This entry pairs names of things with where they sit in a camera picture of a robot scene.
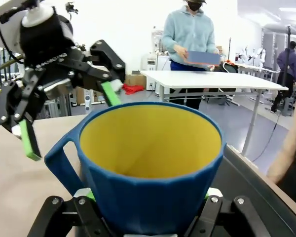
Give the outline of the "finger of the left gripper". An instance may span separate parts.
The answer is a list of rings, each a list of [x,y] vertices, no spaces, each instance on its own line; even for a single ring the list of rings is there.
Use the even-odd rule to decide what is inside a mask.
[[[92,75],[96,78],[96,91],[101,92],[108,106],[121,103],[117,91],[125,81],[126,66],[123,60],[103,40],[96,41],[90,47],[92,66],[95,67]]]
[[[43,75],[28,71],[22,79],[23,87],[14,81],[6,82],[0,93],[0,125],[21,140],[25,156],[34,161],[41,159],[33,122],[46,101],[41,86]]]

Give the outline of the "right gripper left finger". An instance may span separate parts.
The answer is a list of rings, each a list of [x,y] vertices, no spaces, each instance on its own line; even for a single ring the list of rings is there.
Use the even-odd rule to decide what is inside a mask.
[[[66,237],[73,227],[80,227],[86,237],[122,237],[105,222],[96,202],[87,197],[64,201],[49,196],[43,203],[29,237]]]

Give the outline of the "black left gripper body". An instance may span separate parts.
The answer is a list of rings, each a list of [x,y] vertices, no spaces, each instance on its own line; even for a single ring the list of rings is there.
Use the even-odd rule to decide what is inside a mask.
[[[75,47],[70,21],[54,8],[26,11],[20,26],[20,47],[25,56],[22,99],[52,99],[73,88],[96,89],[97,82]]]

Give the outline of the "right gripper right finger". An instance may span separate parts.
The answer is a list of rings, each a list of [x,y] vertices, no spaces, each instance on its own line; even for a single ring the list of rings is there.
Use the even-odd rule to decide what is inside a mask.
[[[269,236],[265,224],[246,196],[237,196],[233,200],[208,196],[183,236],[217,237],[216,228],[222,229],[223,237]]]

